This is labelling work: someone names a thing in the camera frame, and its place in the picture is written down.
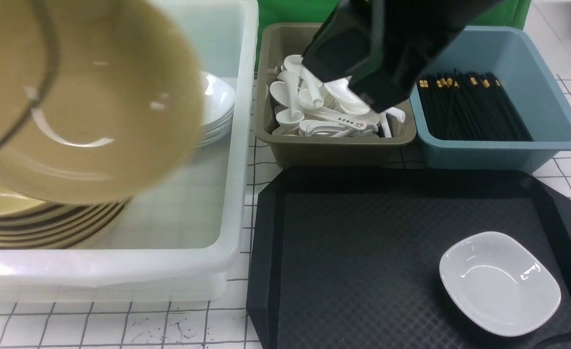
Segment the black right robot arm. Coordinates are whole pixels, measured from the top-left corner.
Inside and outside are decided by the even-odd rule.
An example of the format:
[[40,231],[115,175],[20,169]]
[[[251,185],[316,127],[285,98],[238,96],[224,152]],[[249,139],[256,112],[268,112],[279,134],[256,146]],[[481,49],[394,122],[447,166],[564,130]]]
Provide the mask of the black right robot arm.
[[341,0],[303,53],[322,82],[349,78],[374,112],[408,99],[422,72],[495,0]]

